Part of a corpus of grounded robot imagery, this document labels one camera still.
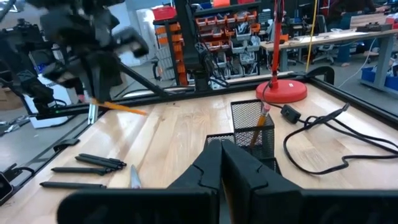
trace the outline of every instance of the person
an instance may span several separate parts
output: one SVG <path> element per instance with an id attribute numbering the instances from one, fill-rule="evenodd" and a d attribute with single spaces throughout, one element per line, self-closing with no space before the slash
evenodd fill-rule
<path id="1" fill-rule="evenodd" d="M 330 6 L 329 16 L 326 21 L 328 30 L 331 29 L 349 29 L 351 17 L 358 16 L 366 12 L 383 12 L 387 6 L 376 8 L 372 0 L 334 0 Z M 365 56 L 378 55 L 372 49 L 377 47 L 377 42 L 373 40 L 365 40 L 364 45 L 367 49 Z M 349 45 L 339 47 L 336 61 L 341 63 L 342 67 L 349 65 Z"/>

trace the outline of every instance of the red lamp base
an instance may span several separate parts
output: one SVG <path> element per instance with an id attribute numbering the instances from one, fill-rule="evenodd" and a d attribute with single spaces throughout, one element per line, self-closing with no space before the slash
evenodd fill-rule
<path id="1" fill-rule="evenodd" d="M 257 86 L 257 99 L 264 101 L 265 97 L 265 101 L 269 103 L 293 103 L 307 97 L 307 87 L 302 82 L 277 80 L 277 83 L 272 84 L 272 88 L 268 87 L 263 93 L 267 84 L 268 82 L 265 82 Z"/>

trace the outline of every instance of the cardboard box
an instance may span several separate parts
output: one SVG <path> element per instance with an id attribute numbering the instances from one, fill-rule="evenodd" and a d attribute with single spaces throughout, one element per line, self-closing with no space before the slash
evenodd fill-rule
<path id="1" fill-rule="evenodd" d="M 8 88 L 0 88 L 0 110 L 14 110 L 23 107 L 21 99 Z"/>

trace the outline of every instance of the wooden tabletop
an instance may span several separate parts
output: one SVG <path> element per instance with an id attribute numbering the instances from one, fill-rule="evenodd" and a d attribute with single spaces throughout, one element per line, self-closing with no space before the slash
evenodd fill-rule
<path id="1" fill-rule="evenodd" d="M 361 40 L 361 39 L 370 39 L 370 38 L 382 37 L 385 35 L 393 35 L 393 34 L 398 33 L 398 29 L 392 29 L 392 30 L 387 30 L 387 31 L 382 31 L 382 32 L 368 32 L 368 33 L 363 33 L 361 35 L 347 35 L 344 37 L 334 37 L 334 35 L 338 35 L 338 34 L 352 34 L 352 33 L 355 33 L 354 29 L 343 30 L 339 33 L 334 33 L 334 32 L 322 33 L 322 34 L 319 34 L 318 36 L 312 37 L 312 45 L 331 44 L 331 43 L 354 41 L 354 40 Z M 310 43 L 309 37 L 310 37 L 309 35 L 296 37 L 297 40 L 286 41 L 285 43 L 280 44 L 279 48 L 280 49 L 295 49 L 295 48 L 307 47 Z M 262 48 L 264 48 L 268 51 L 274 50 L 274 43 L 267 43 L 266 41 L 263 41 L 260 43 L 260 45 Z"/>
<path id="2" fill-rule="evenodd" d="M 344 103 L 324 91 L 307 85 L 308 97 L 292 106 L 303 114 L 324 115 Z M 254 99 L 254 91 L 141 106 L 148 116 L 109 111 L 38 173 L 5 205 L 0 207 L 0 224 L 53 224 L 60 201 L 71 190 L 45 189 L 43 181 L 104 184 L 109 188 L 129 187 L 130 169 L 105 176 L 54 174 L 53 167 L 83 167 L 74 157 L 79 153 L 115 157 L 134 164 L 145 188 L 165 188 L 197 158 L 206 135 L 233 131 L 230 104 Z M 398 189 L 398 163 L 392 161 L 350 161 L 345 170 L 311 176 L 297 170 L 282 150 L 282 140 L 301 127 L 289 124 L 278 108 L 271 109 L 275 122 L 275 156 L 285 178 L 304 188 Z M 398 132 L 363 112 L 350 108 L 340 121 L 364 134 L 398 142 Z M 304 168 L 323 170 L 341 163 L 348 154 L 386 154 L 368 144 L 339 134 L 326 126 L 294 136 L 288 147 Z"/>

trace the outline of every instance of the red desk lamp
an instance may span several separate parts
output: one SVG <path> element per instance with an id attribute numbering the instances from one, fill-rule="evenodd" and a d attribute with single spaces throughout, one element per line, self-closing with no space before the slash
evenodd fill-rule
<path id="1" fill-rule="evenodd" d="M 284 0 L 275 0 L 274 54 L 272 78 L 256 88 L 256 97 L 268 103 L 291 103 L 307 97 L 307 87 L 295 80 L 278 80 L 279 41 L 284 16 Z"/>

